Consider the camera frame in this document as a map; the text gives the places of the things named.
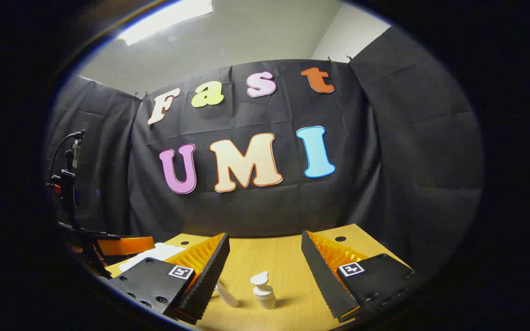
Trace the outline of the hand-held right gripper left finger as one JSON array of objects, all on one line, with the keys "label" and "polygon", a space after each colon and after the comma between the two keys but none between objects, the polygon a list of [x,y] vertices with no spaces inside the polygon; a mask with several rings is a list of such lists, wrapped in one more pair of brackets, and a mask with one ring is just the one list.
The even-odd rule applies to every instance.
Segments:
[{"label": "hand-held right gripper left finger", "polygon": [[189,324],[203,314],[230,253],[221,233],[171,257],[146,255],[109,284],[147,309]]}]

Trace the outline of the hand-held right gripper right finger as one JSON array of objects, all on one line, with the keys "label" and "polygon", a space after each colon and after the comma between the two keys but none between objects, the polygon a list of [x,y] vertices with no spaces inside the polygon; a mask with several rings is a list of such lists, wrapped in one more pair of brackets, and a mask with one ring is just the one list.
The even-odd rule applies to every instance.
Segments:
[{"label": "hand-held right gripper right finger", "polygon": [[301,251],[332,316],[368,322],[418,287],[418,273],[389,254],[368,257],[311,231]]}]

